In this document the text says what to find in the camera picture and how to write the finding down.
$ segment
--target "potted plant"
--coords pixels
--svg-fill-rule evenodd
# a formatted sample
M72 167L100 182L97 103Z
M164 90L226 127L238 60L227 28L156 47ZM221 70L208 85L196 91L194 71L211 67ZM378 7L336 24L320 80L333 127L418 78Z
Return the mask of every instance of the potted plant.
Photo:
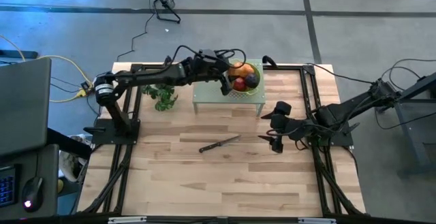
M174 86L166 84L153 84L142 87L142 93L150 95L151 99L157 99L155 109L158 111L165 111L174 106L178 95L172 98L174 94Z

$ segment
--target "red apple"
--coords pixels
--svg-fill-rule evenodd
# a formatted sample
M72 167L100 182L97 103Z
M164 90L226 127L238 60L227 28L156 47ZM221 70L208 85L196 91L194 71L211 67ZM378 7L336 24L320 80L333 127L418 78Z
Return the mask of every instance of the red apple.
M233 82L233 89L235 91L245 91L246 88L247 88L247 85L245 85L245 81L243 78L237 78Z

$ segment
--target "computer mouse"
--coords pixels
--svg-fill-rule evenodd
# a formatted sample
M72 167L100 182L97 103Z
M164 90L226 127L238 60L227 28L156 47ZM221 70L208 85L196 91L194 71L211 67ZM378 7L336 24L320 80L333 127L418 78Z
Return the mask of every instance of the computer mouse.
M42 205L42 178L33 177L22 188L21 203L27 212L34 212Z

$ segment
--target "wooden tabletop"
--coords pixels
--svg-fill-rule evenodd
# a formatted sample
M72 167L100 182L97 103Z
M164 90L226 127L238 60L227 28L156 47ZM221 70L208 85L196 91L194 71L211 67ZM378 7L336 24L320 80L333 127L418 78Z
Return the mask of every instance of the wooden tabletop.
M115 63L113 71L130 70L130 65ZM331 65L323 67L332 71ZM321 103L339 103L334 76L317 67L315 70ZM306 117L297 71L268 70L264 79L267 100L262 114L272 111L277 101L286 101L292 105L292 118ZM178 101L165 112L156 111L150 97L142 98L141 130L132 153L123 215L322 215L310 150L299 151L294 141L283 138L283 153L271 151L268 142L257 137L270 129L270 121L256 118L254 106L202 104L195 115L193 87L176 87L176 93ZM109 117L107 112L102 116ZM203 146L236 135L241 135L239 141L198 152ZM92 154L78 210L88 207L106 184L113 151L113 145L105 145ZM364 212L353 159L343 148L333 147L331 153L338 185ZM118 185L114 189L112 207ZM333 209L330 188L326 191Z

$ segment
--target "computer monitor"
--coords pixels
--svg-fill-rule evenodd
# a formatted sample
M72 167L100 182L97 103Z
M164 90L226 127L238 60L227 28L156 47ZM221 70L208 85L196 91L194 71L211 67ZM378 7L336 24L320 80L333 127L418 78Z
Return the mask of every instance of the computer monitor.
M45 145L50 70L49 58L0 67L0 156Z

